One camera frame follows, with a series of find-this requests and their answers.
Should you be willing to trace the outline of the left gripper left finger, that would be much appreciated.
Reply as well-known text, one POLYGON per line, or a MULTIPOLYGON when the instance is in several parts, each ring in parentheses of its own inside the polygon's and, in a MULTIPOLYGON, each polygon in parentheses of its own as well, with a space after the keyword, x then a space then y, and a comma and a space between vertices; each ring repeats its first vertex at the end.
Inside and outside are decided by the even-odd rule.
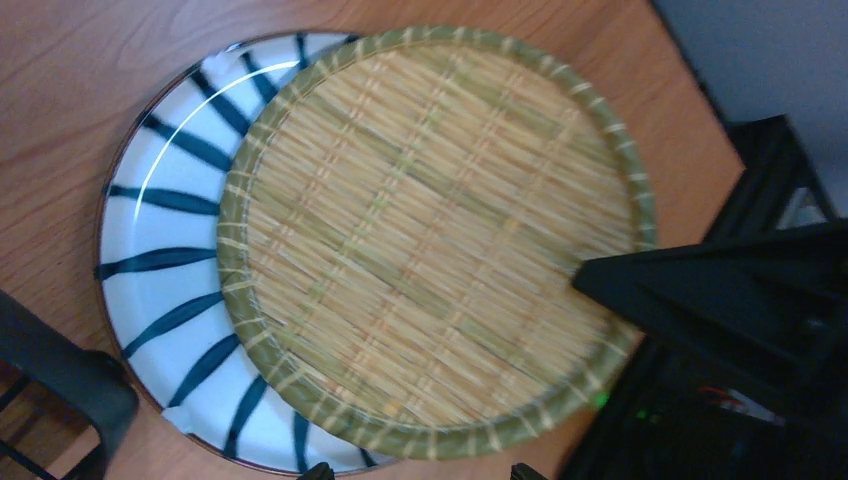
POLYGON ((320 462, 302 473, 298 480, 334 480, 335 472, 327 462, 320 462))

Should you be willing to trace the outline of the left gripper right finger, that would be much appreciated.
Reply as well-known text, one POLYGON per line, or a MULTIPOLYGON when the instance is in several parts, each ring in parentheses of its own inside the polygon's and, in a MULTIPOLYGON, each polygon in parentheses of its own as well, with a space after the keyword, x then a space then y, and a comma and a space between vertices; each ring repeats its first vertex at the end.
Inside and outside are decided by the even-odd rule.
POLYGON ((847 225, 598 258, 573 287, 763 406, 847 420, 847 225))

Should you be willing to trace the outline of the white black striped plate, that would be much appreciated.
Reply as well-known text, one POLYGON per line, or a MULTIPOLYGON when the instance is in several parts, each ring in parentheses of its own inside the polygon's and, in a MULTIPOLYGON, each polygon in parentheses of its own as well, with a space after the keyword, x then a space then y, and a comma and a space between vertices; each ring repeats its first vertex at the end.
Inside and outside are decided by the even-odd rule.
POLYGON ((216 263, 221 195, 248 128, 299 71, 353 40, 274 34, 197 61, 139 114, 103 190, 94 275, 121 357, 183 436, 276 474, 392 463, 313 425, 267 384, 234 332, 216 263))

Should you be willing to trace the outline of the black wire dish rack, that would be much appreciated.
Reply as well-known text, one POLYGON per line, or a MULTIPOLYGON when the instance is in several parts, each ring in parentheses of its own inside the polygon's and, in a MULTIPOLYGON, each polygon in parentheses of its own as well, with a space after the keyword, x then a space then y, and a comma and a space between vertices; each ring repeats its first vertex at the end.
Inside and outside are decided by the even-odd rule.
POLYGON ((1 293, 1 360, 21 372, 1 395, 1 407, 32 383, 44 387, 64 408, 84 417, 99 439, 64 477, 103 479, 139 410, 122 365, 104 351, 79 347, 6 292, 1 293))

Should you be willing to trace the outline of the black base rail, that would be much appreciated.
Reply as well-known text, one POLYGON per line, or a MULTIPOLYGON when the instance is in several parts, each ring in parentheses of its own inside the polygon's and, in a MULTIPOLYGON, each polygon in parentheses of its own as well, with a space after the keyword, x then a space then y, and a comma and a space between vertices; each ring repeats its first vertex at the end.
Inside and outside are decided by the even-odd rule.
MULTIPOLYGON (((847 222, 789 119, 733 124, 744 170, 703 241, 847 222)), ((847 420, 779 414, 644 332, 563 479, 843 479, 847 420)))

